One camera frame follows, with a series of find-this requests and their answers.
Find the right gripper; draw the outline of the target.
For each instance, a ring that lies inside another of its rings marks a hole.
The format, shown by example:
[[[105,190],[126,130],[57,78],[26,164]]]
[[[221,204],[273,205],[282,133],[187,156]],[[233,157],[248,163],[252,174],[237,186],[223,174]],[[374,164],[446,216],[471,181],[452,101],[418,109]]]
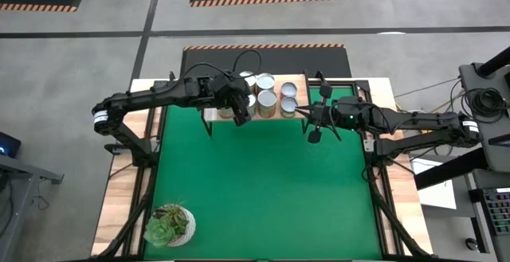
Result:
[[[328,100],[332,97],[333,88],[329,84],[320,85],[320,101],[311,105],[297,106],[295,112],[307,118],[308,124],[313,126],[313,130],[308,134],[309,143],[319,143],[322,137],[322,128],[330,130],[334,136],[341,141],[339,132],[336,130],[340,119],[340,113],[334,103],[328,105]]]

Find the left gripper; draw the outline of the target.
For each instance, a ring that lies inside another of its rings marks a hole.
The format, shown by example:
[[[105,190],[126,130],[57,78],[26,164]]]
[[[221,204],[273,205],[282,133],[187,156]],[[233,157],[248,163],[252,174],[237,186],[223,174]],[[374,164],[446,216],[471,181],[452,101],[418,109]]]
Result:
[[[249,110],[251,89],[244,78],[217,74],[207,76],[206,81],[206,89],[211,96],[206,101],[207,108],[232,108],[237,127],[252,119]]]

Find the green can with peach print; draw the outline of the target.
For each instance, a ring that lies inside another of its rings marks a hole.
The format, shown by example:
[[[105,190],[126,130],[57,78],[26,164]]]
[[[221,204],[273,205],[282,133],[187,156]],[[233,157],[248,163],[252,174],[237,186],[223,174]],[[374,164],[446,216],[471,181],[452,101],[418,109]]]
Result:
[[[298,102],[295,97],[286,96],[280,102],[280,114],[285,118],[292,118],[296,114]]]

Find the orange pineapple label can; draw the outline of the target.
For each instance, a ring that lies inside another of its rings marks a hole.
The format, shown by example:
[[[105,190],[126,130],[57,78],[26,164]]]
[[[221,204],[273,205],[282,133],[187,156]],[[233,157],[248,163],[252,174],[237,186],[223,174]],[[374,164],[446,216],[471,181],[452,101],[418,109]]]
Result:
[[[274,91],[260,91],[257,95],[257,101],[261,117],[270,118],[274,116],[277,106],[277,95]]]

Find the salmon-sided tin can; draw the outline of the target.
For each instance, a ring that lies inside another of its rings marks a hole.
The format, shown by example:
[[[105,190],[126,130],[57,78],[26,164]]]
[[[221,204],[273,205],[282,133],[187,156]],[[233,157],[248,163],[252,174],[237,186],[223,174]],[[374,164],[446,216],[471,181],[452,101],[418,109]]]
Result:
[[[296,97],[297,91],[297,86],[293,82],[284,82],[280,87],[280,97],[281,99],[285,97]]]

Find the silver-lidded tin can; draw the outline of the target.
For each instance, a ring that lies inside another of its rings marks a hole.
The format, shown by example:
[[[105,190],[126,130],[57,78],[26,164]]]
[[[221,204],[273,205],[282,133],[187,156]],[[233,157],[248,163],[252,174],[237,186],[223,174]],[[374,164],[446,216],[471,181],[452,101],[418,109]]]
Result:
[[[257,92],[264,90],[273,90],[276,80],[274,76],[269,73],[262,73],[257,76],[256,89]]]
[[[244,71],[240,73],[240,76],[246,81],[246,83],[251,89],[255,89],[257,76],[253,72]]]

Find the green table mat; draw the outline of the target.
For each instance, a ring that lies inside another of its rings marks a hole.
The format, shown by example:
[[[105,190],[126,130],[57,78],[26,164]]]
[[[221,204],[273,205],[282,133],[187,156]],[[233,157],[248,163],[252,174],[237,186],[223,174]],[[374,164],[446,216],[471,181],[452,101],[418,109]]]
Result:
[[[368,259],[381,256],[361,139],[297,119],[220,122],[193,108],[167,113],[154,206],[178,202],[196,231],[185,245],[148,245],[148,260]]]

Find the succulent in white pot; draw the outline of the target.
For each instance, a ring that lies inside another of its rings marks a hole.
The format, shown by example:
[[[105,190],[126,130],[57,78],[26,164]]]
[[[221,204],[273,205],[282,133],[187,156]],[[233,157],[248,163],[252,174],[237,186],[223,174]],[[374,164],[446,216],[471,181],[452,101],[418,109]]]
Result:
[[[156,248],[175,248],[187,244],[196,227],[191,211],[180,204],[168,203],[152,212],[143,239]]]

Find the white paper sheet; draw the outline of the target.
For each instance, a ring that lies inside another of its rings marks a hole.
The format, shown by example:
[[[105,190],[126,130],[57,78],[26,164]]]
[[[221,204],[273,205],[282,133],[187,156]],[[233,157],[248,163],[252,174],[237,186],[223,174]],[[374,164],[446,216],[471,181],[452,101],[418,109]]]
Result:
[[[440,162],[435,162],[423,158],[417,158],[411,163],[415,174],[420,174],[421,172],[432,169],[433,167],[439,165]],[[418,196],[422,205],[435,206],[444,209],[457,208],[457,203],[454,197],[453,183],[451,180],[419,190]]]

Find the black stand beam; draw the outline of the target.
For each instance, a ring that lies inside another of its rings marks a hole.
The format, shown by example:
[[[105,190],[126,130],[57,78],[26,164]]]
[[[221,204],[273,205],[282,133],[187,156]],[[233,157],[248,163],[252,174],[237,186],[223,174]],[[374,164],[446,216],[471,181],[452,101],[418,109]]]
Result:
[[[414,182],[417,190],[422,190],[478,169],[490,169],[485,152],[481,147],[416,174]]]

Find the gray equipment cart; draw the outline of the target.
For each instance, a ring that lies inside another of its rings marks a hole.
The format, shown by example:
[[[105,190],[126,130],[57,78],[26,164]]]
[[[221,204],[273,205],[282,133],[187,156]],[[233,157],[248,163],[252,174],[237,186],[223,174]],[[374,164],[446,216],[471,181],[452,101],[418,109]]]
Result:
[[[493,73],[494,77],[485,79],[475,72],[472,65],[459,67],[462,86],[466,91],[477,88],[495,88],[510,103],[510,87],[507,85],[505,76],[510,73],[510,65]],[[488,166],[492,170],[510,172],[510,147],[493,146],[488,143],[489,139],[510,134],[510,118],[507,115],[495,123],[479,123],[479,130],[483,137],[481,146]]]

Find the black stand pole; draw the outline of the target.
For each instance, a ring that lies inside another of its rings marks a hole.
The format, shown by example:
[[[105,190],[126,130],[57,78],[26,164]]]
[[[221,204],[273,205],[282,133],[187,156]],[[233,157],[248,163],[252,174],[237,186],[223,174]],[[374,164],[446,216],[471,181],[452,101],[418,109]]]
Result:
[[[496,71],[506,65],[510,65],[510,46],[477,67],[476,72],[480,77],[492,78]]]

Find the backlit keyboard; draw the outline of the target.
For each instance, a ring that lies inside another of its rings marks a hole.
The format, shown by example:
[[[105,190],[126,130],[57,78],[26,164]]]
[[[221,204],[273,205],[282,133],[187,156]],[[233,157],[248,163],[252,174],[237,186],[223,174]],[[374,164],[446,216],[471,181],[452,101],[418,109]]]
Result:
[[[510,187],[483,189],[482,206],[495,236],[510,236]]]

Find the gray metal desk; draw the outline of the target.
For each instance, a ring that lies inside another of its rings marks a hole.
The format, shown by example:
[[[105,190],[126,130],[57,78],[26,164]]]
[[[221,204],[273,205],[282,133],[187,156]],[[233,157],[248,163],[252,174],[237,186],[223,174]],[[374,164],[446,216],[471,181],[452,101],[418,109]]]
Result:
[[[0,170],[7,176],[7,212],[0,215],[0,262],[13,262],[14,249],[21,236],[40,180],[61,184],[64,175],[0,155]]]

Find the dark laptop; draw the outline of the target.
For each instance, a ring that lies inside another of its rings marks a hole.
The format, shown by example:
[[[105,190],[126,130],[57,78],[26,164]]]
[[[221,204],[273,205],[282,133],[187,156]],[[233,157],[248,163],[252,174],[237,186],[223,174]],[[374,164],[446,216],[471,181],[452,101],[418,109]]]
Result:
[[[16,158],[21,141],[0,131],[0,155]]]

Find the wooden shelf with black frame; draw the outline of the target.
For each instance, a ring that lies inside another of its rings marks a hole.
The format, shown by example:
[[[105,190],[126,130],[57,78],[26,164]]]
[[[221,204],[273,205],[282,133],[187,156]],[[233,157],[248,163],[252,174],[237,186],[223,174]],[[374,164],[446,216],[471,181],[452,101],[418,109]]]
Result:
[[[274,88],[272,91],[274,91],[277,95],[277,106],[276,106],[276,112],[273,117],[270,118],[263,118],[259,114],[259,108],[258,108],[258,101],[257,101],[257,113],[256,115],[251,119],[252,122],[254,121],[269,121],[269,120],[284,120],[284,119],[304,119],[304,117],[297,113],[292,118],[285,118],[281,115],[281,95],[280,95],[280,88],[281,85],[284,82],[293,82],[297,86],[297,96],[295,97],[298,106],[301,105],[307,105],[310,99],[309,92],[308,92],[308,79],[304,74],[291,74],[291,75],[273,75],[274,79],[276,80],[276,83],[274,85]],[[254,89],[254,95],[257,97],[259,92],[257,92],[256,85]]]

